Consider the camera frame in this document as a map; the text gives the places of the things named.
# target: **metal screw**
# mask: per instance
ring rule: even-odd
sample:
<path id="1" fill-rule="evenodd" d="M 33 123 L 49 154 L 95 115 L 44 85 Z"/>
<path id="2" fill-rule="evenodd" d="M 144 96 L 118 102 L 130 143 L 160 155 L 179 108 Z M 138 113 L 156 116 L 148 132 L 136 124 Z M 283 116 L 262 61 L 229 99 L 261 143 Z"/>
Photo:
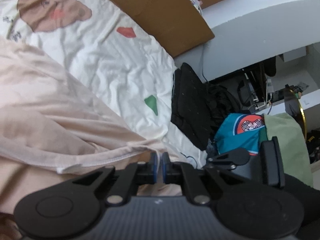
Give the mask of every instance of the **metal screw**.
<path id="1" fill-rule="evenodd" d="M 107 201 L 110 204 L 119 204 L 123 201 L 123 198 L 119 195 L 112 195 L 107 198 Z"/>
<path id="2" fill-rule="evenodd" d="M 210 201 L 210 198 L 205 195 L 198 195 L 193 200 L 194 202 L 203 205 L 203 204 L 207 204 Z"/>

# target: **cardboard flap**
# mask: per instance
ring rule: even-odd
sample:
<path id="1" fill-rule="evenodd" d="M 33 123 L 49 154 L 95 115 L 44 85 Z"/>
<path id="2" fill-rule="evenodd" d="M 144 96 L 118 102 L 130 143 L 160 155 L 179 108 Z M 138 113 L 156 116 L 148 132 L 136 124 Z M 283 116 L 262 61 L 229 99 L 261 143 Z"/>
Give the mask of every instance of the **cardboard flap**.
<path id="1" fill-rule="evenodd" d="M 175 57 L 214 35 L 189 0 L 111 0 Z"/>

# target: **textured gray surface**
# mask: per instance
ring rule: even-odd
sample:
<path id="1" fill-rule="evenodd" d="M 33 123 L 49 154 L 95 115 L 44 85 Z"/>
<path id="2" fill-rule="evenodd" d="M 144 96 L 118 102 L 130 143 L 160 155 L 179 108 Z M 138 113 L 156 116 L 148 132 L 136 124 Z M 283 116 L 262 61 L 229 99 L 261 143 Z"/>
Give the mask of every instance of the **textured gray surface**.
<path id="1" fill-rule="evenodd" d="M 132 197 L 109 208 L 91 231 L 72 240 L 249 240 L 225 228 L 207 207 L 184 196 Z M 279 240 L 297 240 L 288 236 Z"/>

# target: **red heart shape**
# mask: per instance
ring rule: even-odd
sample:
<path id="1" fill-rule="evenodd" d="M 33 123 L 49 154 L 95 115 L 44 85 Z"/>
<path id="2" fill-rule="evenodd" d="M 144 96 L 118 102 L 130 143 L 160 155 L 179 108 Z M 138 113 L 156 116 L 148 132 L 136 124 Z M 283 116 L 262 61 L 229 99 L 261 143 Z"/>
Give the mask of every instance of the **red heart shape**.
<path id="1" fill-rule="evenodd" d="M 137 37 L 132 27 L 118 27 L 117 32 L 127 38 Z"/>

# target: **light green fabric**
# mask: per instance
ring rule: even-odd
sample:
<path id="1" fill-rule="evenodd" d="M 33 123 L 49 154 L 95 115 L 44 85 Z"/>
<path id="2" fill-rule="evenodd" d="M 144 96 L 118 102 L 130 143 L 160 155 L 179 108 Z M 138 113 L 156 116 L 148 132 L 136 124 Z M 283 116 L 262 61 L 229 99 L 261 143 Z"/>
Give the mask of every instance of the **light green fabric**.
<path id="1" fill-rule="evenodd" d="M 301 127 L 287 113 L 264 115 L 268 140 L 278 137 L 284 172 L 313 186 L 309 155 Z"/>

